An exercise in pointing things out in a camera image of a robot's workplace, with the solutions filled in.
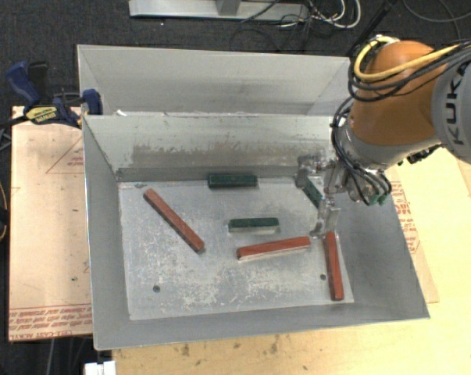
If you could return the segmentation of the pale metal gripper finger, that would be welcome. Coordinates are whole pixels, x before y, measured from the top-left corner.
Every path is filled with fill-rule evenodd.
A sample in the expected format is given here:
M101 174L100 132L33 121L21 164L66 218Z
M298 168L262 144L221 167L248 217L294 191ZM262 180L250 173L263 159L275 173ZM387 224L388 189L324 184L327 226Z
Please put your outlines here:
M336 232L337 229L337 221L341 214L340 208L330 207L328 210L327 218L326 218L326 231L327 232Z
M317 219L314 228L310 231L312 238L320 238L326 232L326 223L330 212L330 204L327 200L321 200L317 208Z

